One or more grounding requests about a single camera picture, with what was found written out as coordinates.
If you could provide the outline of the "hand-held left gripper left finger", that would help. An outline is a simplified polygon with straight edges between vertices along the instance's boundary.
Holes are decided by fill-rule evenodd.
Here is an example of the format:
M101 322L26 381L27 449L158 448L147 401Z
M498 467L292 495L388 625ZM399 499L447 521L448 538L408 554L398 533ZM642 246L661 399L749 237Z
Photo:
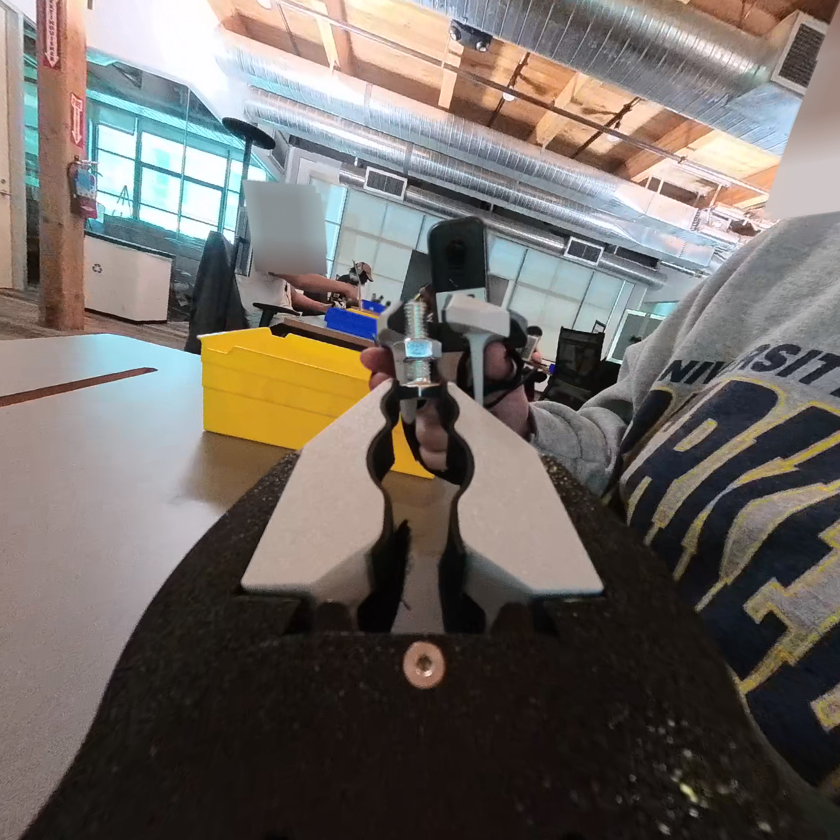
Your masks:
M353 629L391 632L411 530L382 485L400 402L387 380L303 446L241 579L248 595L337 605Z

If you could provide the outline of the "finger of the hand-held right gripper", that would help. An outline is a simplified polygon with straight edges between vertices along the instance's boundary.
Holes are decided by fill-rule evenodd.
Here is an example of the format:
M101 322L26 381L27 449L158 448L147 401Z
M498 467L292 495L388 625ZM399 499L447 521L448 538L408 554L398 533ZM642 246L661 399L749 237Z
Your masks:
M376 322L376 352L385 370L404 370L407 359L406 303L397 301Z
M508 338L511 333L510 314L482 299L463 292L449 295L443 304L443 322L454 333L461 335L486 334Z

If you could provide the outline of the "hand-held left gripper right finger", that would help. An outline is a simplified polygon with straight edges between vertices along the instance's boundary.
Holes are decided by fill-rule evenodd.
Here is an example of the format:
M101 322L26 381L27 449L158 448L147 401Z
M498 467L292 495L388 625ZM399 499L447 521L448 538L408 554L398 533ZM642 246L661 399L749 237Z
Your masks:
M603 595L604 584L538 453L455 383L446 418L458 485L438 563L446 632L486 632L509 605Z

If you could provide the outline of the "silver threaded bolt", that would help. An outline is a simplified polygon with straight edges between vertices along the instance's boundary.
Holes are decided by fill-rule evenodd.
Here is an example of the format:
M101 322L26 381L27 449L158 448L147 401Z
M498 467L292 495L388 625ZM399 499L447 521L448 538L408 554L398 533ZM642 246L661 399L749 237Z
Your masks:
M429 338L439 341L437 327L430 324L428 306L421 297L415 297L406 302L406 326L409 338ZM437 366L440 359L431 363L407 363L404 370L395 370L396 378L406 389L414 389L418 394L424 394L438 383Z

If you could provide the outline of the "yellow plastic bin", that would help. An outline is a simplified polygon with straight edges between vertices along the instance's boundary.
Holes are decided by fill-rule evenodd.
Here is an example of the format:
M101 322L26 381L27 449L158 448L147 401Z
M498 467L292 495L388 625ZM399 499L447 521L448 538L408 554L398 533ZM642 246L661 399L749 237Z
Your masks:
M207 432L299 450L369 394L358 350L268 328L200 341Z

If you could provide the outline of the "person's right forearm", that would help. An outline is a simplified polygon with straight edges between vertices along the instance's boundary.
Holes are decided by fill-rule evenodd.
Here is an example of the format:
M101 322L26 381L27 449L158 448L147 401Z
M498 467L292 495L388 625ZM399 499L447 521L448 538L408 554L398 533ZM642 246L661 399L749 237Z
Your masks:
M673 348L674 331L667 319L626 350L616 383L581 409L549 401L531 406L531 446L556 460L594 496L611 495L627 457L673 400L654 389Z

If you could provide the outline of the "blue plastic bin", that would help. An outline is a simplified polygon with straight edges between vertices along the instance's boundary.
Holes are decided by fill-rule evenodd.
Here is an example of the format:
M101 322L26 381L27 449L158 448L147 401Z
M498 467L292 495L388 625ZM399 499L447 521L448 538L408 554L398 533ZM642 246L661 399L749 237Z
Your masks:
M374 340L377 331L377 314L359 309L331 308L323 316L325 325L332 330Z

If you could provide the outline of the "dark jacket on chair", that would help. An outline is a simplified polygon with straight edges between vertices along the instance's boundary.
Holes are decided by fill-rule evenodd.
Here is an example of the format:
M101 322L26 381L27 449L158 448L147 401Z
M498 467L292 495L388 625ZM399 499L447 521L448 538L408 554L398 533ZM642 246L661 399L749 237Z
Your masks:
M225 236L212 231L206 238L200 259L189 316L184 351L201 353L206 334L249 328L235 274L235 248Z

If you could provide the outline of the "black ceiling fixture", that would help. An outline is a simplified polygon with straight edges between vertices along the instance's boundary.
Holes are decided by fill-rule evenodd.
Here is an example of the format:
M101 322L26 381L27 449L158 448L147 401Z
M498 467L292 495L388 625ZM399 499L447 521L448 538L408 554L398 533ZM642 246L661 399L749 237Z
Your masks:
M486 53L493 41L490 34L455 18L450 20L448 33L452 45L459 45L462 49L472 49L479 53Z

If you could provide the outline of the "person's grey printed sweatshirt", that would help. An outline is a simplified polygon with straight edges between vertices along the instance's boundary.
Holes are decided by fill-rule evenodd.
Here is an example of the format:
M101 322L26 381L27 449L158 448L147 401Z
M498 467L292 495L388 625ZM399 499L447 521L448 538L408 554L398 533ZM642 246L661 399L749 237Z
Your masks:
M752 719L838 803L839 221L742 248L627 352L626 523L666 564Z

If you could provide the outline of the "red fire extinguisher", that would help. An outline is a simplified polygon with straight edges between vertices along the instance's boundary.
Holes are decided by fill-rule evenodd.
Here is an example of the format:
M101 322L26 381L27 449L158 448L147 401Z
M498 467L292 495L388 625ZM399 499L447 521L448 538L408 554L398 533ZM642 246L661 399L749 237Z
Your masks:
M70 208L85 221L98 218L98 165L75 157L67 167Z

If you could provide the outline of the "white door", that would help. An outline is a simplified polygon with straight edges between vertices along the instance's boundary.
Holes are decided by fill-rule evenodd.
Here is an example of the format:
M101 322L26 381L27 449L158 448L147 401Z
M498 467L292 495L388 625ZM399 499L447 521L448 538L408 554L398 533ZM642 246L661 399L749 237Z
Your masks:
M23 16L1 4L1 288L27 285Z

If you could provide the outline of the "long red sign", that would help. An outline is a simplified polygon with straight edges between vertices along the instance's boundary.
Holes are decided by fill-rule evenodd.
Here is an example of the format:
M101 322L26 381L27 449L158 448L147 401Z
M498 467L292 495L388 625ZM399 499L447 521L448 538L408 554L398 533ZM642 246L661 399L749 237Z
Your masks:
M44 67L59 70L61 65L61 1L39 1L38 31L41 36L41 61Z

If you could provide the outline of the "large silver air duct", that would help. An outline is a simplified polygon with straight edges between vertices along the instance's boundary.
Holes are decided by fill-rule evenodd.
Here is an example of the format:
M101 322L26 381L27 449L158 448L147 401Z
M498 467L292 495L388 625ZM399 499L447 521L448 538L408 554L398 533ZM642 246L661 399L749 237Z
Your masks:
M419 1L782 156L804 98L770 79L776 26L751 35L680 2Z

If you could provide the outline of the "wooden post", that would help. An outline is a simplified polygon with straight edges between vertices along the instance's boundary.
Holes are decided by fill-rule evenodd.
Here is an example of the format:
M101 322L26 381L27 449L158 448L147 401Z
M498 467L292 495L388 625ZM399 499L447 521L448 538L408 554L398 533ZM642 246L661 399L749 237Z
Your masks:
M42 323L60 331L85 325L84 223L70 208L67 167L86 148L73 145L69 134L69 97L86 100L86 4L61 1L61 65L43 66L36 4L38 101L39 285Z

